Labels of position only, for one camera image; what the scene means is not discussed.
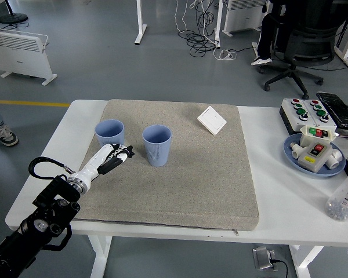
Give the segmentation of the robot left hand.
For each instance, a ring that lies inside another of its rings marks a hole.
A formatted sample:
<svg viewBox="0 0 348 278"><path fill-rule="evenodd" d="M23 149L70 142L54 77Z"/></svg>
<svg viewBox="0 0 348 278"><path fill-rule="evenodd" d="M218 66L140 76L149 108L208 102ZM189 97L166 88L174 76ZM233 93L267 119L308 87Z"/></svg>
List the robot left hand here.
<svg viewBox="0 0 348 278"><path fill-rule="evenodd" d="M83 195L90 190L95 178L107 174L134 155L131 145L105 144L80 171L71 174L67 182Z"/></svg>

